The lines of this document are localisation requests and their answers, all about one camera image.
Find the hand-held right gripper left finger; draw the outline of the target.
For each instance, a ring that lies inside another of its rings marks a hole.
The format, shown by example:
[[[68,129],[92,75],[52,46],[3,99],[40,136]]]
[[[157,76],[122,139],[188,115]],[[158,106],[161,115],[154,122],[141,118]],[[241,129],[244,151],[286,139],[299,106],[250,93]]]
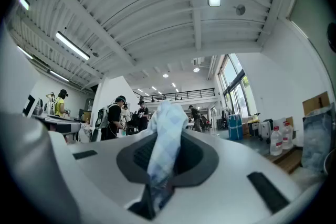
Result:
[[[117,166],[131,183],[144,185],[140,198],[131,203],[128,210],[145,218],[153,219],[155,211],[151,197],[150,175],[147,172],[157,135],[149,135],[125,148],[117,154]]]

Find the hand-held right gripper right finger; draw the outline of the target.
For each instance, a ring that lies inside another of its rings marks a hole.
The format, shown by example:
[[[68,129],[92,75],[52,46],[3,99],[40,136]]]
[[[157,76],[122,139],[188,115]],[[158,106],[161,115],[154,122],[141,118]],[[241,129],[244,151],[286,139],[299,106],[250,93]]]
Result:
[[[219,155],[212,146],[183,131],[172,186],[199,186],[216,171],[218,164]]]

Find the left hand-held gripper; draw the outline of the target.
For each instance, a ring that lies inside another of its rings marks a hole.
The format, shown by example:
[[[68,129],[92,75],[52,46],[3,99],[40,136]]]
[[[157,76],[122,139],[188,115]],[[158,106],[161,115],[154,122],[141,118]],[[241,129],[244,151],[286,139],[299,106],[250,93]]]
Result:
[[[80,223],[80,212],[61,174],[46,128],[22,115],[26,99],[0,94],[0,160],[29,221]]]

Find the blue plaid clothes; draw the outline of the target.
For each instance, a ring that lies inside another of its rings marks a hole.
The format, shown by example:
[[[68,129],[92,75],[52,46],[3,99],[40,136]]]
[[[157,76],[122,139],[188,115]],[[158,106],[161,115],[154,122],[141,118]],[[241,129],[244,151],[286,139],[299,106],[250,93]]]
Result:
[[[156,134],[147,174],[154,212],[159,212],[172,195],[168,181],[181,147],[181,134],[188,117],[179,104],[163,101],[149,121],[147,132]]]

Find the white grey workbench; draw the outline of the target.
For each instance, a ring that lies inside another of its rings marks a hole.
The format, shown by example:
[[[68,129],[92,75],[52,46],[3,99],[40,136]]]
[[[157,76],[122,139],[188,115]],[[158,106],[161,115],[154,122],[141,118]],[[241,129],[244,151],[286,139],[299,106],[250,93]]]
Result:
[[[49,131],[61,133],[63,136],[72,135],[74,140],[78,140],[78,133],[81,129],[81,124],[78,121],[48,114],[32,115],[31,118],[39,120]]]

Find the silver kettle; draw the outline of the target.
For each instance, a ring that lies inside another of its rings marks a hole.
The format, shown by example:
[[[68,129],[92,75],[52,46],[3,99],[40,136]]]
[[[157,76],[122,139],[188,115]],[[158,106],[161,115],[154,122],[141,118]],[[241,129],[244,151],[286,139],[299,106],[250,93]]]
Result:
[[[33,110],[33,115],[40,116],[42,113],[43,113],[43,101],[41,98],[39,98]]]

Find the blue wrapped package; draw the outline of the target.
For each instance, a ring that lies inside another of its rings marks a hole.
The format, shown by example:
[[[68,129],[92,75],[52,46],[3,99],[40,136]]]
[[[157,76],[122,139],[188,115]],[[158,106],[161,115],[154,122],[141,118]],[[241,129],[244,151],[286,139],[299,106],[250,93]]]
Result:
[[[240,114],[232,114],[227,118],[229,139],[232,141],[243,139],[242,117]]]

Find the white kettle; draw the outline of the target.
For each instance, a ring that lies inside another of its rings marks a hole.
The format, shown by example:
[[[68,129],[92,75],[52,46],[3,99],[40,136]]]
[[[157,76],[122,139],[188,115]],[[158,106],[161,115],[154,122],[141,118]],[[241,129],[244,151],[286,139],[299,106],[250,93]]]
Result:
[[[54,115],[55,114],[55,104],[54,101],[49,101],[45,103],[44,105],[44,113],[48,115]]]

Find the black balcony railing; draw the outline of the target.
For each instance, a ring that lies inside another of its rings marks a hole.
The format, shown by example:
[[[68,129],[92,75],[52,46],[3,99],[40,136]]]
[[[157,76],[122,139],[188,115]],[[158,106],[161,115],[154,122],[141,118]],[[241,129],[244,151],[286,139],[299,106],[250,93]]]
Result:
[[[134,93],[139,100],[143,100],[145,103],[155,103],[164,100],[169,101],[194,100],[201,98],[212,98],[216,96],[214,88],[184,91],[184,92],[175,91],[173,93],[163,93],[163,94],[158,93],[154,95],[149,95],[146,93],[139,94],[137,92]]]

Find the black yellow box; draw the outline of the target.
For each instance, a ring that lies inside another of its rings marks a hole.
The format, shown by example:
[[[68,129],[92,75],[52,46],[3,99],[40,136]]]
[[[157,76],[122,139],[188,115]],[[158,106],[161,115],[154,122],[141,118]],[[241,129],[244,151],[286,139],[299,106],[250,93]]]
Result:
[[[247,124],[250,136],[259,136],[259,123],[260,123],[259,115],[260,113],[255,113],[254,115],[248,118]]]

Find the silver hard suitcase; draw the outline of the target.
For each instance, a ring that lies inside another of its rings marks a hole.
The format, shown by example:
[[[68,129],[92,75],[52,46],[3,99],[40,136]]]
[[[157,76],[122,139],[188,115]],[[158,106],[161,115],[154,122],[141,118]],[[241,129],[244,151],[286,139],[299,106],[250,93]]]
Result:
[[[273,132],[273,119],[266,119],[259,122],[259,139],[261,141],[266,140],[267,143],[270,142],[270,136]]]

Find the tall glass window front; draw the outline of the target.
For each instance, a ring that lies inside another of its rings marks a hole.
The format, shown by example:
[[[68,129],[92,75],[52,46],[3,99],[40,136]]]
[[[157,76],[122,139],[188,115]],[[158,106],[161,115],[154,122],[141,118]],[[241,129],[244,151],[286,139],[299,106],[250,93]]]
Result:
[[[219,65],[217,79],[230,114],[247,118],[256,112],[249,80],[236,54],[226,54]]]

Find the clear water bottle red label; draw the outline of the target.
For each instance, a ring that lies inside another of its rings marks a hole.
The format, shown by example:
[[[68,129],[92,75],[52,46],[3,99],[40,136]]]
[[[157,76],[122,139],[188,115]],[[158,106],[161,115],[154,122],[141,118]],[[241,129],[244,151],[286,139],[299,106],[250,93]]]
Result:
[[[270,155],[279,156],[282,153],[282,133],[279,131],[279,126],[275,126],[270,136]]]
[[[283,124],[284,127],[282,129],[282,148],[284,150],[290,150],[293,147],[293,128],[288,121],[285,121]]]

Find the plastic wrapped picture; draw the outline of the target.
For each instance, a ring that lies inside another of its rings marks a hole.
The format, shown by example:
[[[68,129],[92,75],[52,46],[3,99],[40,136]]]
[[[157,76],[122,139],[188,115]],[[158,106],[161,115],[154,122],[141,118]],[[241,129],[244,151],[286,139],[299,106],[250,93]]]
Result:
[[[336,110],[334,103],[309,112],[303,118],[303,168],[319,173],[327,155],[336,146]]]

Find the cardboard box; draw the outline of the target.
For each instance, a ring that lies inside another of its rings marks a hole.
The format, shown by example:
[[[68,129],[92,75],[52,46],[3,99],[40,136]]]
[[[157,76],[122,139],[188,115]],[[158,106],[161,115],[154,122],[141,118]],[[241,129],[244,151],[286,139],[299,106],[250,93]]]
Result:
[[[313,98],[303,101],[303,111],[304,115],[307,116],[310,112],[324,108],[330,105],[328,93],[324,92]]]

